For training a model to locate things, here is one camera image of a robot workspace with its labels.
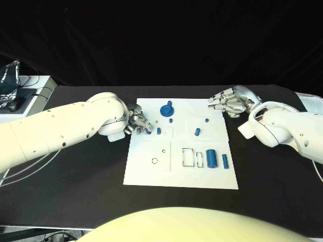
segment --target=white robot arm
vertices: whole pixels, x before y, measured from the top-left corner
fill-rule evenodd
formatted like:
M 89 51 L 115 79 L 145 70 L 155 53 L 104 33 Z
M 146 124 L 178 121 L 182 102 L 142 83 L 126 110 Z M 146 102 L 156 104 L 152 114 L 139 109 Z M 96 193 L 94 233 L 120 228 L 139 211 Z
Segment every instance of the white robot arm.
M 257 136 L 270 147 L 291 145 L 301 155 L 323 164 L 323 114 L 299 112 L 285 103 L 263 102 L 244 86 L 236 86 L 210 98 L 220 99 L 211 109 L 223 110 L 230 117 L 239 118 L 249 112 L 250 119 L 239 130 L 250 139 Z
M 0 124 L 0 173 L 21 163 L 87 140 L 97 132 L 113 142 L 138 129 L 152 131 L 141 106 L 115 93 Z

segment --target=table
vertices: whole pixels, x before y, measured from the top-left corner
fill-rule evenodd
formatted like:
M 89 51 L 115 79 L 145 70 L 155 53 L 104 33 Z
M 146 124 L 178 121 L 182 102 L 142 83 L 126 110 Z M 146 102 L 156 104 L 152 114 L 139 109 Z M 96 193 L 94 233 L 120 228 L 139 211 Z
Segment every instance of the table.
M 115 92 L 126 103 L 135 103 L 138 98 L 210 98 L 230 87 L 61 86 L 45 109 L 86 101 L 100 92 Z M 266 101 L 306 111 L 289 89 L 249 87 Z M 133 212 L 182 206 L 234 212 L 305 236 L 323 237 L 323 184 L 312 161 L 289 146 L 270 148 L 257 138 L 247 140 L 237 130 L 247 117 L 226 115 L 240 190 L 125 186 L 130 137 L 110 143 L 96 135 L 66 148 L 37 175 L 0 189 L 0 225 L 90 229 Z M 323 176 L 323 166 L 318 167 Z

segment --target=white paper sheet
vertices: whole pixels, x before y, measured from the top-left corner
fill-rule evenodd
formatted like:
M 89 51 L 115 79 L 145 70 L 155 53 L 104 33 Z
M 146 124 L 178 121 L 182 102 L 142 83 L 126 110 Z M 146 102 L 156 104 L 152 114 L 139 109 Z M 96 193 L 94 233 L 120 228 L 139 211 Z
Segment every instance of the white paper sheet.
M 164 117 L 161 108 L 169 100 L 175 114 Z M 239 189 L 226 120 L 221 111 L 208 109 L 208 99 L 139 98 L 138 104 L 154 131 L 151 135 L 136 132 L 132 135 L 125 185 Z M 200 136 L 195 136 L 197 128 L 201 128 Z M 194 167 L 184 166 L 184 148 L 194 149 Z M 217 152 L 217 168 L 208 168 L 208 149 Z M 198 152 L 204 167 L 198 166 Z M 223 154 L 227 154 L 230 169 L 224 169 Z

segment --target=black curtain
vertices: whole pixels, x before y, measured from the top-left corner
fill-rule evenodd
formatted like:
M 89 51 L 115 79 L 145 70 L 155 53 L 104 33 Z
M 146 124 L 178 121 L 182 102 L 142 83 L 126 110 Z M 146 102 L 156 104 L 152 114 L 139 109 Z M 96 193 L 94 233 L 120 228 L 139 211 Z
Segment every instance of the black curtain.
M 15 59 L 63 85 L 278 84 L 323 96 L 323 1 L 0 3 L 0 66 Z

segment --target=black background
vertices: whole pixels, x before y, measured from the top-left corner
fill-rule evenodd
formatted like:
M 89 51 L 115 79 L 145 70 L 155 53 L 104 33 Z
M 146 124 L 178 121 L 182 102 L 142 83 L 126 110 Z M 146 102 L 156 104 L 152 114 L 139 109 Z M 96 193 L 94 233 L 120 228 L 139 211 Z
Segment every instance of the black background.
M 0 1 L 0 66 L 18 58 L 63 85 L 278 84 L 323 96 L 323 1 Z
M 289 89 L 275 85 L 249 87 L 265 100 L 306 111 Z M 138 98 L 208 98 L 227 88 L 63 86 L 45 109 L 84 101 L 99 92 L 115 92 L 126 103 L 135 103 Z M 240 213 L 305 236 L 323 237 L 323 184 L 312 160 L 286 145 L 270 148 L 257 138 L 243 137 L 237 128 L 249 115 L 240 119 L 224 117 L 240 190 L 123 185 L 130 137 L 110 143 L 107 137 L 94 135 L 66 148 L 34 176 L 0 189 L 0 224 L 96 228 L 136 211 L 181 206 Z M 27 165 L 14 168 L 12 173 Z M 323 176 L 323 165 L 318 167 Z

